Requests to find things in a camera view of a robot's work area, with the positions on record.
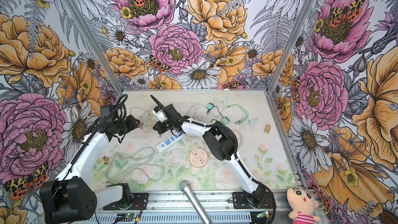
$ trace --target pink striped shirt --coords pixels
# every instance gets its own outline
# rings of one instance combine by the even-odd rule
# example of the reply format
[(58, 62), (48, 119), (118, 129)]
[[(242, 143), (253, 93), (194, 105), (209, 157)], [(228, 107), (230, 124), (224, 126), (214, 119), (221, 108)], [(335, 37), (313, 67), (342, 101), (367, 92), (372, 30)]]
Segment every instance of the pink striped shirt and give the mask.
[(293, 224), (315, 224), (315, 219), (312, 215), (306, 215), (302, 212), (297, 212), (297, 218), (293, 220)]

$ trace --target power strip switch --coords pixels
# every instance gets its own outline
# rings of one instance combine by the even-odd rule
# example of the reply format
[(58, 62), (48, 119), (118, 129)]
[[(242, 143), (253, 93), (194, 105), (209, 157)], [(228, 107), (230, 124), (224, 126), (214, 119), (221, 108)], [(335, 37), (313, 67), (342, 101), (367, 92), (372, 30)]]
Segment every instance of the power strip switch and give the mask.
[(157, 144), (156, 148), (158, 152), (162, 153), (176, 144), (184, 135), (181, 132), (177, 132), (174, 135), (168, 137), (164, 141)]

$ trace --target floral tablecloth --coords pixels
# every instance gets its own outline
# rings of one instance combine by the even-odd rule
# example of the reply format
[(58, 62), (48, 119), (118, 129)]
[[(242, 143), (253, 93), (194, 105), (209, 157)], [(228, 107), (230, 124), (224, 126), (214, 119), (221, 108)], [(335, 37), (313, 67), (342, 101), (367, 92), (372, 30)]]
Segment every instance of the floral tablecloth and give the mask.
[[(120, 182), (128, 183), (132, 191), (180, 190), (179, 184), (182, 180), (190, 181), (194, 190), (241, 189), (238, 179), (228, 169), (226, 162), (217, 160), (211, 154), (203, 138), (187, 135), (169, 150), (163, 153), (156, 151), (152, 160), (140, 166), (141, 169), (128, 173), (124, 178), (109, 180), (109, 177), (113, 178), (130, 166), (145, 161), (145, 159), (126, 160), (121, 153), (131, 156), (144, 147), (156, 149), (155, 146), (158, 143), (170, 136), (170, 132), (166, 132), (159, 137), (159, 134), (152, 130), (156, 118), (149, 118), (148, 111), (152, 111), (155, 107), (155, 103), (149, 97), (150, 94), (157, 97), (164, 105), (173, 103), (182, 115), (188, 115), (203, 122), (210, 122), (211, 119), (220, 120), (221, 117), (216, 117), (218, 115), (216, 109), (206, 114), (205, 107), (193, 104), (206, 106), (209, 102), (214, 103), (222, 114), (231, 120), (227, 126), (237, 134), (241, 157), (257, 180), (271, 189), (286, 189), (295, 186), (291, 168), (262, 91), (135, 91), (127, 93), (129, 95), (126, 102), (127, 111), (145, 123), (144, 129), (134, 130), (127, 134), (121, 144), (116, 139), (112, 139), (91, 171), (89, 186), (93, 190)], [(238, 104), (249, 114), (247, 120), (241, 124), (235, 124), (235, 122), (245, 116), (243, 110), (238, 106), (226, 108), (227, 105), (233, 104)], [(271, 125), (269, 134), (264, 132), (266, 124)], [(204, 149), (209, 157), (206, 166), (200, 169), (194, 168), (189, 162), (189, 155), (196, 148)], [(150, 148), (138, 152), (135, 158), (145, 158), (148, 154), (151, 154)]]

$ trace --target doll face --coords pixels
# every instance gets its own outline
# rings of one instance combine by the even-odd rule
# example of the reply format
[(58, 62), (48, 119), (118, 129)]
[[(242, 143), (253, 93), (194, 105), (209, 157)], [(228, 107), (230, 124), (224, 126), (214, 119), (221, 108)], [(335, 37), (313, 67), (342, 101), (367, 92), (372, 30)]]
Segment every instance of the doll face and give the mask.
[(290, 207), (295, 211), (300, 211), (307, 215), (312, 215), (318, 202), (304, 189), (291, 188), (287, 190), (287, 201)]

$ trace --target plush toy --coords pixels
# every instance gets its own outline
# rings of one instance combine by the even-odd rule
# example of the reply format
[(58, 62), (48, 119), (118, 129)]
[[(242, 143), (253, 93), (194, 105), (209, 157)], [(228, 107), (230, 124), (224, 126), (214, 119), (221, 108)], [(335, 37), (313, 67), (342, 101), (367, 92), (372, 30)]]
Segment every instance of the plush toy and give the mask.
[(321, 221), (320, 217), (313, 215), (314, 210), (318, 207), (318, 202), (310, 193), (304, 189), (290, 188), (286, 195), (287, 201), (293, 209), (289, 213), (293, 224), (314, 224)]

